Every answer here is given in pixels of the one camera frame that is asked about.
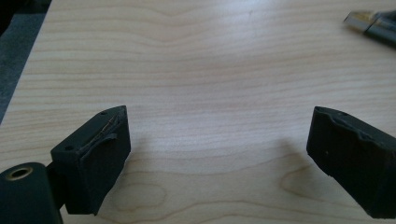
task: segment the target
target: tabletop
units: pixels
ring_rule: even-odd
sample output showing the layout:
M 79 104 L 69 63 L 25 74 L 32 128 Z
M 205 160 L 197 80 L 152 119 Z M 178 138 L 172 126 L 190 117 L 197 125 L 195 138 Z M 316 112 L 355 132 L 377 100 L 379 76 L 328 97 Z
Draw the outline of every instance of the tabletop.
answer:
M 53 0 L 0 127 L 0 168 L 126 105 L 132 153 L 65 223 L 388 223 L 307 156 L 315 105 L 396 136 L 395 50 L 343 24 L 394 1 Z

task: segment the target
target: bolt hole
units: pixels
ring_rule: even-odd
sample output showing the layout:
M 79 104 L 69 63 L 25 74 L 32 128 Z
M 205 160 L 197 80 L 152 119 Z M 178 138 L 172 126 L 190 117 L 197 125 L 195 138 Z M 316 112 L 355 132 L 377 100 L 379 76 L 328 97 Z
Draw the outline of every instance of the bolt hole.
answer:
M 66 151 L 70 151 L 70 150 L 73 150 L 73 149 L 74 149 L 73 146 L 67 146 L 67 147 L 64 148 L 64 150 L 66 150 Z
M 11 172 L 9 175 L 6 176 L 6 179 L 10 180 L 10 181 L 19 180 L 19 179 L 25 178 L 32 172 L 33 172 L 32 167 L 22 167 L 20 169 L 17 169 L 17 170 L 14 170 L 13 172 Z

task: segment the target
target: wood grain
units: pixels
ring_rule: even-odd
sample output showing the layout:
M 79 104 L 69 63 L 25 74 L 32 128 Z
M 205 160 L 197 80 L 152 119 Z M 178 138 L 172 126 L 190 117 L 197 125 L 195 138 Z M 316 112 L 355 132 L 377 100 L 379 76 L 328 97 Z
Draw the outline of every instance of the wood grain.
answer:
M 395 50 L 347 29 L 394 1 L 53 0 L 0 127 L 0 168 L 50 163 L 98 111 L 133 154 L 65 223 L 388 223 L 306 155 L 315 105 L 396 135 Z

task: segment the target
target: black plastic part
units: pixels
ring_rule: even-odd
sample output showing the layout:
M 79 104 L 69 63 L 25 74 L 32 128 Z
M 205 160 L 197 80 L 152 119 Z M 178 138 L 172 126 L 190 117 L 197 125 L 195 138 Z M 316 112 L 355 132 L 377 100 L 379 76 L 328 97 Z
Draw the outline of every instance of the black plastic part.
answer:
M 347 113 L 315 107 L 308 155 L 374 218 L 396 217 L 396 139 Z
M 28 162 L 0 174 L 0 222 L 63 223 L 43 164 Z
M 126 106 L 94 116 L 51 151 L 69 214 L 97 214 L 131 151 Z

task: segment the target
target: gray carpet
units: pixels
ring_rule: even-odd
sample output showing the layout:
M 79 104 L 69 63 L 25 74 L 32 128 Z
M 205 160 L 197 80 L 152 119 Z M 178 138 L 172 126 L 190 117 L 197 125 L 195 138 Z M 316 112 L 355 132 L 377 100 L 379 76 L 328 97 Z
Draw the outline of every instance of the gray carpet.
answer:
M 15 14 L 0 36 L 0 124 L 45 16 Z

